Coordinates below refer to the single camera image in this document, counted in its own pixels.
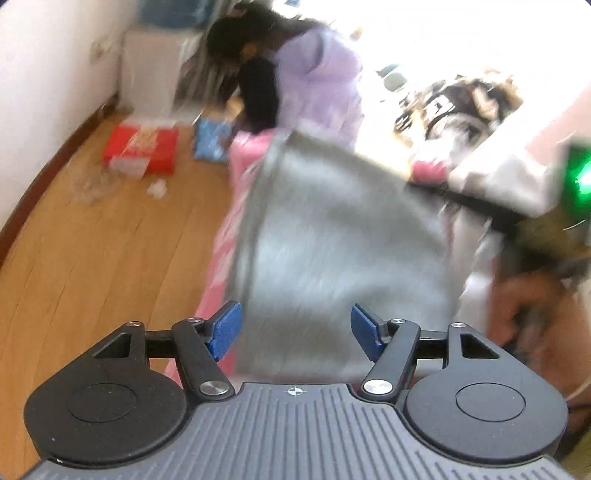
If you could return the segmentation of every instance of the person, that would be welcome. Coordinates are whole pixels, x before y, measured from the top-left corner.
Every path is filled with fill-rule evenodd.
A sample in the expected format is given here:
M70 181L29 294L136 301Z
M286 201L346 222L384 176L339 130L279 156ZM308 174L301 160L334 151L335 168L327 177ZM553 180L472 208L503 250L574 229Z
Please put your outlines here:
M207 52L218 65L238 72L245 99L240 121L246 126L253 123L255 106L264 106L265 121L272 123L267 120L276 95L275 127L313 124L346 145L355 143L362 120L362 63L349 41L329 27L241 2L212 25Z
M518 331L512 319L523 307L549 313L544 330ZM569 423L560 450L568 452L591 423L591 329L582 302L550 273L496 275L486 336L501 346L522 343L519 357L565 397Z

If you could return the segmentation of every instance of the pink blanket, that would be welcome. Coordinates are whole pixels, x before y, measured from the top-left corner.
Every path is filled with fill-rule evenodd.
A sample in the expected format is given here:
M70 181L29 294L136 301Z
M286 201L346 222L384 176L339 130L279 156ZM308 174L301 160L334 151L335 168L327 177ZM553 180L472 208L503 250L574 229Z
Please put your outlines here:
M232 267L234 248L238 229L244 214L244 206L255 178L258 166L273 138L274 131L267 130L259 135L239 132L229 150L230 182L233 199L230 211L213 241L212 259L207 268L207 283L195 316L208 319L223 304L226 280ZM234 370L234 355L230 350L218 363L226 376L231 377ZM181 385L175 360L170 360L165 375Z

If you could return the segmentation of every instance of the gray blanket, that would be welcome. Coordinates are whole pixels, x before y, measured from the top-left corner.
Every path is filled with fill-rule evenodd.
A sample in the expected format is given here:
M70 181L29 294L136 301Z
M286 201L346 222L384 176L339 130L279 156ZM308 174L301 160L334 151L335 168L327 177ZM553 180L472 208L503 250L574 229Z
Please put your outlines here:
M359 382L362 303L383 319L452 321L440 204L327 141L278 136L249 196L226 297L242 302L236 373L288 384Z

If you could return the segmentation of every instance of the green light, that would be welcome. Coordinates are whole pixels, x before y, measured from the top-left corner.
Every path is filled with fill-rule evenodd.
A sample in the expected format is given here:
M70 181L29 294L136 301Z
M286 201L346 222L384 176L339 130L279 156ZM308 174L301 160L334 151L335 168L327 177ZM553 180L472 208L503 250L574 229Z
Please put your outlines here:
M573 222L591 213L591 144L569 145L561 205Z
M579 192L583 195L591 193L591 164L587 163L577 175L576 183L579 184Z

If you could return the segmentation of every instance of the wall outlet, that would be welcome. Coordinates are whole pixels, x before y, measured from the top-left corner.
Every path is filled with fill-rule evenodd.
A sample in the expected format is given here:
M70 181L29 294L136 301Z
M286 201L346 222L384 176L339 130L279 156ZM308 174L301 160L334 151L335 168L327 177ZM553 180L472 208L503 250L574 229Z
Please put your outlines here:
M104 58L113 49L113 41L108 35L103 35L97 38L92 44L90 44L90 63L96 63Z

